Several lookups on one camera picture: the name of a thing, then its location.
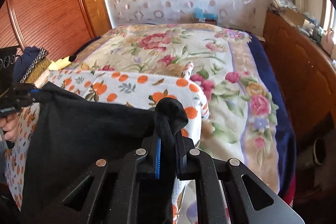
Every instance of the blue blanket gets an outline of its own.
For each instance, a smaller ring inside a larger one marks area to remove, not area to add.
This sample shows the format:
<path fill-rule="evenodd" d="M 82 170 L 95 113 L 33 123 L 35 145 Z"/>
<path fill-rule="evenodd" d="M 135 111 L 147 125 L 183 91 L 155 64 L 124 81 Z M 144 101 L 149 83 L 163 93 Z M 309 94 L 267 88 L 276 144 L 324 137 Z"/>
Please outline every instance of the blue blanket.
<path fill-rule="evenodd" d="M 250 35 L 252 37 L 252 42 L 249 43 L 249 47 L 257 66 L 259 76 L 268 90 L 272 93 L 273 102 L 279 106 L 279 109 L 277 110 L 278 126 L 275 139 L 279 154 L 278 172 L 280 178 L 280 192 L 278 195 L 283 198 L 289 189 L 295 173 L 295 134 L 285 104 L 282 100 L 278 83 L 263 46 L 256 36 L 252 34 Z"/>

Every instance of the human hand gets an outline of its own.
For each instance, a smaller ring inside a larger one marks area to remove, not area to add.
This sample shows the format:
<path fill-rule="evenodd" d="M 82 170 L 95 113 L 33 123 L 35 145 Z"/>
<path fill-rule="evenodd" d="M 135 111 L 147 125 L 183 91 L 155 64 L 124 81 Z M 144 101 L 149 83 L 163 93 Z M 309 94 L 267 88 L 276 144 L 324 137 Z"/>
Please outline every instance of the human hand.
<path fill-rule="evenodd" d="M 2 130 L 5 133 L 5 140 L 15 142 L 19 127 L 19 117 L 17 113 L 0 118 L 0 127 L 2 127 Z"/>

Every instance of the floral blanket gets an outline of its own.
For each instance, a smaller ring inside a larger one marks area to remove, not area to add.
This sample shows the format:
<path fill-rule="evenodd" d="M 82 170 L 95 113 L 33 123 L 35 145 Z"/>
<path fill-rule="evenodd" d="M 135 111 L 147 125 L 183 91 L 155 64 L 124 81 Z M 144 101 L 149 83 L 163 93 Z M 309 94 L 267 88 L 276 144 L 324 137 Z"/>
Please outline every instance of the floral blanket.
<path fill-rule="evenodd" d="M 120 26 L 70 68 L 181 77 L 193 64 L 190 80 L 203 90 L 210 111 L 199 148 L 217 159 L 238 158 L 278 193 L 278 106 L 258 74 L 250 41 L 245 32 L 208 24 Z"/>

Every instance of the box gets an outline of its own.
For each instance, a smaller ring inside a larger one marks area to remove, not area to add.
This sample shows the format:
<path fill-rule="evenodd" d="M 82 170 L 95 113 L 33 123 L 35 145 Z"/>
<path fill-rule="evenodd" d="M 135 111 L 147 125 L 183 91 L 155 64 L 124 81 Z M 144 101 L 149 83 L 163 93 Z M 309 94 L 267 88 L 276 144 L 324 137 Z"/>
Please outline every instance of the box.
<path fill-rule="evenodd" d="M 284 15 L 295 26 L 300 26 L 300 28 L 303 27 L 303 24 L 305 23 L 306 20 L 306 18 L 303 15 L 299 14 L 298 12 L 295 12 L 294 10 L 288 7 L 286 8 Z"/>

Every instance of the wooden headboard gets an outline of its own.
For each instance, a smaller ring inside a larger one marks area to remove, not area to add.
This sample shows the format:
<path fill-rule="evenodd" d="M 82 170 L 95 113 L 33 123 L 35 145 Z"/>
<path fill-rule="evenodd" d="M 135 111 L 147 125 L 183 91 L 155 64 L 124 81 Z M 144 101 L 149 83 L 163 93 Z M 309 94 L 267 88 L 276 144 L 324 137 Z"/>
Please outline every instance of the wooden headboard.
<path fill-rule="evenodd" d="M 331 58 L 271 12 L 267 13 L 263 35 L 296 139 L 301 140 L 317 128 L 329 130 L 330 126 L 323 125 L 326 123 L 335 127 L 336 71 Z"/>

